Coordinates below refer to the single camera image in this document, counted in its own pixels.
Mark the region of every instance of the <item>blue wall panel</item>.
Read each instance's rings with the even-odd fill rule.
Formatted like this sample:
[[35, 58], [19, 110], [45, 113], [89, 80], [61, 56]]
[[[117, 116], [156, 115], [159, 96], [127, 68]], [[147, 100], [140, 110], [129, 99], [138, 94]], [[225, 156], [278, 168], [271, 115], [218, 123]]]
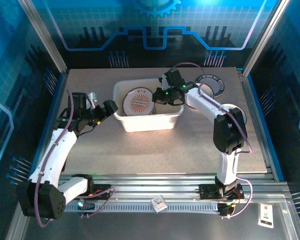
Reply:
[[222, 55], [226, 56], [224, 66], [242, 67], [276, 2], [36, 0], [34, 3], [69, 68], [113, 68], [124, 67], [111, 56], [116, 51], [125, 52], [125, 56], [117, 57], [128, 56], [130, 67], [169, 67], [184, 61], [205, 65], [209, 51], [219, 56], [226, 51]]
[[18, 1], [0, 1], [0, 239], [16, 208], [15, 187], [28, 177], [46, 122], [51, 76], [59, 72]]
[[283, 176], [300, 192], [300, 0], [290, 1], [251, 77]]

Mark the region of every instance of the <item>orange sunburst logo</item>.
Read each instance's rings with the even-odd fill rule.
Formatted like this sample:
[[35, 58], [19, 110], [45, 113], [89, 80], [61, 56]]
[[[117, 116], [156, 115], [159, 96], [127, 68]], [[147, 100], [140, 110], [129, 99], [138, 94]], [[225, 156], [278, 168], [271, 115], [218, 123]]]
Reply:
[[137, 94], [135, 95], [130, 102], [131, 110], [136, 113], [144, 113], [149, 108], [150, 99], [145, 94]]

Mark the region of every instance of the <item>gray tabletop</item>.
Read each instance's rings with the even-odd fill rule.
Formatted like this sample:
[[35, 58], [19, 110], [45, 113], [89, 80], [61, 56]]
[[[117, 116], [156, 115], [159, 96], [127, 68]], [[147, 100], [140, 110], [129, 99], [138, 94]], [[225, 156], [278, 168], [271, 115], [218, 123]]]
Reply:
[[[168, 68], [72, 69], [66, 89], [73, 92], [96, 92], [98, 103], [113, 99], [117, 82], [158, 78]], [[181, 68], [186, 82], [195, 81], [199, 68]], [[253, 126], [237, 70], [206, 68], [207, 74], [223, 80], [225, 90], [215, 99], [241, 107], [247, 115], [246, 129], [253, 154], [241, 154], [239, 172], [265, 172], [266, 167]], [[62, 98], [60, 112], [68, 105]], [[213, 125], [198, 111], [185, 106], [176, 125], [170, 130], [125, 132], [111, 116], [94, 131], [79, 137], [72, 147], [64, 174], [156, 174], [216, 173], [219, 153], [213, 143]]]

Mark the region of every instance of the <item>white plastic basket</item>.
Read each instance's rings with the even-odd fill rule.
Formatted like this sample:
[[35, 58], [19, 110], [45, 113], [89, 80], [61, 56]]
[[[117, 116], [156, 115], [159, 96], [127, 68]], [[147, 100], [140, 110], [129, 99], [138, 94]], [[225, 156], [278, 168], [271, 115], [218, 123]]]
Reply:
[[171, 106], [156, 103], [156, 114], [145, 116], [125, 116], [123, 112], [123, 100], [126, 94], [138, 87], [144, 87], [153, 93], [160, 87], [158, 78], [125, 80], [114, 85], [113, 100], [118, 106], [114, 117], [118, 119], [126, 132], [141, 132], [153, 130], [166, 130], [175, 127], [178, 116], [184, 111], [184, 106]]

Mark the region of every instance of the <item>robotic arm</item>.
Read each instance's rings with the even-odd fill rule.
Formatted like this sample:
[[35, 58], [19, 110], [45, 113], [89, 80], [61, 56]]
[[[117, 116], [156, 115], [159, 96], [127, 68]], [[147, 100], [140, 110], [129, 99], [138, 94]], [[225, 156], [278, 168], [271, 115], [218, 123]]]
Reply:
[[25, 216], [35, 217], [34, 195], [38, 177], [41, 174], [38, 192], [38, 210], [42, 218], [59, 219], [68, 204], [74, 198], [84, 194], [89, 195], [95, 192], [94, 181], [91, 175], [75, 174], [64, 184], [58, 186], [59, 177], [66, 164], [67, 156], [76, 143], [81, 131], [88, 125], [96, 127], [102, 121], [114, 114], [118, 107], [112, 100], [105, 101], [104, 107], [94, 106], [93, 102], [88, 101], [90, 108], [87, 109], [88, 96], [85, 93], [76, 92], [73, 98], [73, 117], [67, 132], [62, 136], [58, 144], [48, 156], [44, 172], [41, 168], [50, 149], [55, 145], [56, 139], [62, 134], [69, 116], [71, 107], [66, 108], [57, 119], [50, 143], [45, 154], [37, 166], [34, 173], [27, 182], [18, 184], [16, 193], [22, 212]]
[[219, 169], [215, 177], [215, 186], [200, 186], [201, 199], [244, 198], [243, 194], [233, 196], [232, 192], [243, 193], [237, 180], [239, 154], [244, 146], [244, 139], [233, 120], [221, 109], [228, 111], [238, 122], [245, 136], [247, 131], [240, 109], [229, 109], [201, 91], [193, 82], [185, 82], [178, 69], [166, 72], [159, 78], [162, 88], [158, 87], [152, 101], [159, 104], [176, 105], [176, 100], [196, 108], [213, 124], [213, 143], [219, 150]]

